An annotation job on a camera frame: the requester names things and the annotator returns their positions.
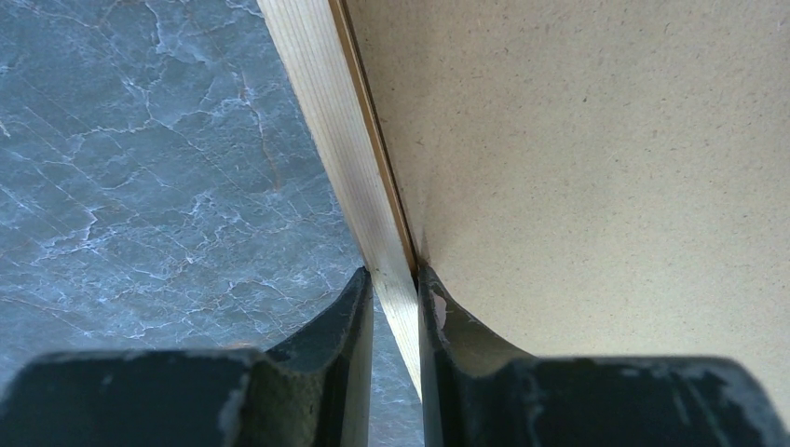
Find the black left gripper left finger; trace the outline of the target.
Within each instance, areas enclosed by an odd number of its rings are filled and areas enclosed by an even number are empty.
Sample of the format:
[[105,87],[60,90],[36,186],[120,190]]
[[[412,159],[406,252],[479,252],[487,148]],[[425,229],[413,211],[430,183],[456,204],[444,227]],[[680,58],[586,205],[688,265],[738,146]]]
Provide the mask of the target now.
[[65,351],[39,356],[1,398],[5,446],[363,446],[373,286],[337,299],[268,350]]

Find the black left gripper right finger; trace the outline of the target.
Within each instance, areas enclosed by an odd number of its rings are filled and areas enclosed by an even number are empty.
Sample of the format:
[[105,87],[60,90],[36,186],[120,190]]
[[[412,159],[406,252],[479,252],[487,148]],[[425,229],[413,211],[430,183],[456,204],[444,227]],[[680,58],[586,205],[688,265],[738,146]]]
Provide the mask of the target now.
[[758,381],[718,357],[536,357],[417,277],[428,446],[785,446]]

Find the brown cardboard backing board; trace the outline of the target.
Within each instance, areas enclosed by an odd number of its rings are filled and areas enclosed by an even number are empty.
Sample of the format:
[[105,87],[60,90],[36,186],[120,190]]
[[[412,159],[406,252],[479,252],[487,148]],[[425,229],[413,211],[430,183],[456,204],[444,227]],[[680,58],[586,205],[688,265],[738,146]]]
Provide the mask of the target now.
[[718,355],[789,414],[785,1],[351,1],[415,247],[536,355]]

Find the wooden picture frame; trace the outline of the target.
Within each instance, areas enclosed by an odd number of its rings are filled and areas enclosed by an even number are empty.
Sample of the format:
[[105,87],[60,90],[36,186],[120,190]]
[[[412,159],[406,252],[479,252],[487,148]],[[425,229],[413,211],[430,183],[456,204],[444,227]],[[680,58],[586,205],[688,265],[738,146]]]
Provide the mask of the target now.
[[261,1],[407,371],[421,387],[415,248],[345,1]]

